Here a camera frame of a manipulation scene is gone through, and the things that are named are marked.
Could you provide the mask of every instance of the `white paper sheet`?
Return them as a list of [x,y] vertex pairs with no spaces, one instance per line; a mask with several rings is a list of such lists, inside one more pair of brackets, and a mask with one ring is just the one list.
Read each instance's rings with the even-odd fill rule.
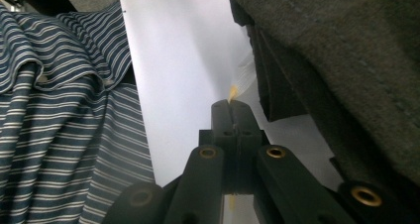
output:
[[121,0],[157,184],[183,172],[251,51],[229,0]]

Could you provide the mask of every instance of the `striped shirt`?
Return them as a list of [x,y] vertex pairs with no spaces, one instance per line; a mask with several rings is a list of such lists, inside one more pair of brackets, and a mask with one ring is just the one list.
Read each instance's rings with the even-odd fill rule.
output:
[[119,3],[56,18],[0,5],[0,223],[100,223],[154,181]]

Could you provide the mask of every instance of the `black clamp jaw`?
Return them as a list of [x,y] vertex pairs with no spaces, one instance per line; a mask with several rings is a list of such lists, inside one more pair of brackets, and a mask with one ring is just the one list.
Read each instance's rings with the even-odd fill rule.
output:
[[261,224],[417,223],[377,188],[346,182],[322,186],[287,148],[270,145],[251,108],[212,105],[212,130],[202,130],[184,173],[165,187],[127,188],[103,223],[222,223],[224,194],[253,194]]

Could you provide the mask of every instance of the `dark gray fabric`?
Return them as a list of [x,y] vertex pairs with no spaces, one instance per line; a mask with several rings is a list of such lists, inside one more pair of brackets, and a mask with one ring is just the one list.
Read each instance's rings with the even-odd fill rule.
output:
[[[420,69],[415,56],[420,36],[414,0],[237,2],[257,25],[313,64],[373,140],[355,146],[376,144],[373,149],[394,170],[420,185]],[[344,148],[338,137],[349,131],[326,130],[328,143]],[[346,166],[359,177],[369,173]]]

